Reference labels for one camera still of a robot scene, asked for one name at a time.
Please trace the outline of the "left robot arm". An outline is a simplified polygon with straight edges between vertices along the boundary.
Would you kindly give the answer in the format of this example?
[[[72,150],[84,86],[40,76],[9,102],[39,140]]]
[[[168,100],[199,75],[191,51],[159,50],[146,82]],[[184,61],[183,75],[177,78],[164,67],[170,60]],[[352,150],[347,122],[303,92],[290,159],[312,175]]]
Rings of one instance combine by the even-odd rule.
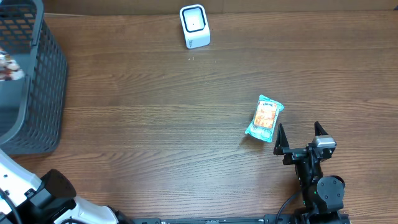
[[[58,170],[39,178],[1,152],[1,223],[122,224],[132,220],[77,196]]]

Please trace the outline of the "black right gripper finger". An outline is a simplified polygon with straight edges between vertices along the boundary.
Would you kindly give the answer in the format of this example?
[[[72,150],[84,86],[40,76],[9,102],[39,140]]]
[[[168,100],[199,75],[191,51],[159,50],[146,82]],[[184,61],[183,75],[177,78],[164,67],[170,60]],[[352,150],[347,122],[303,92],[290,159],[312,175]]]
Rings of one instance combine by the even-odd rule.
[[[287,140],[287,136],[284,131],[284,127],[280,123],[278,125],[277,138],[275,141],[273,153],[274,153],[274,155],[281,156],[281,155],[284,155],[285,152],[289,149],[290,149],[290,146],[289,146],[289,142]]]
[[[316,136],[328,135],[328,133],[323,129],[318,121],[314,123],[314,131]]]

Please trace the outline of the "brown nut snack pouch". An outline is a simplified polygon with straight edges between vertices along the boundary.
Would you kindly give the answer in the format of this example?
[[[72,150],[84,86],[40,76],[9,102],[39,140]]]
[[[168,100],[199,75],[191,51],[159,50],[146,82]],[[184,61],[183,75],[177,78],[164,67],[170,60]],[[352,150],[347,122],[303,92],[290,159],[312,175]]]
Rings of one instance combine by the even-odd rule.
[[[20,80],[25,77],[19,64],[1,48],[1,81]]]

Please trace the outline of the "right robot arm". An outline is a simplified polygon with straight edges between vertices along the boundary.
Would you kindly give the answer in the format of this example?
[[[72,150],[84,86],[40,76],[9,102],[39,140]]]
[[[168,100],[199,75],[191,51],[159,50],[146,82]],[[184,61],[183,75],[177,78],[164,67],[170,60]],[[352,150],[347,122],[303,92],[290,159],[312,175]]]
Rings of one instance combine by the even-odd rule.
[[[279,223],[282,212],[298,196],[302,196],[303,208],[289,216],[289,223],[349,223],[348,215],[341,215],[344,207],[345,182],[337,175],[324,176],[320,163],[330,159],[336,149],[336,141],[319,122],[314,123],[315,137],[304,148],[289,146],[283,125],[279,125],[274,154],[283,156],[284,165],[295,166],[300,190],[288,198],[279,208],[274,222]]]

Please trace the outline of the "teal tissue pack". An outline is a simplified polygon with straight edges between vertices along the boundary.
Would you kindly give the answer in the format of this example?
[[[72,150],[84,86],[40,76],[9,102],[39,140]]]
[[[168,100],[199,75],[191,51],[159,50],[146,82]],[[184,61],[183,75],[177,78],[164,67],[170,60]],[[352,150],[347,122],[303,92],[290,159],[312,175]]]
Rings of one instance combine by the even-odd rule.
[[[272,142],[277,118],[283,110],[282,103],[260,95],[254,117],[245,130],[245,134],[261,141]]]

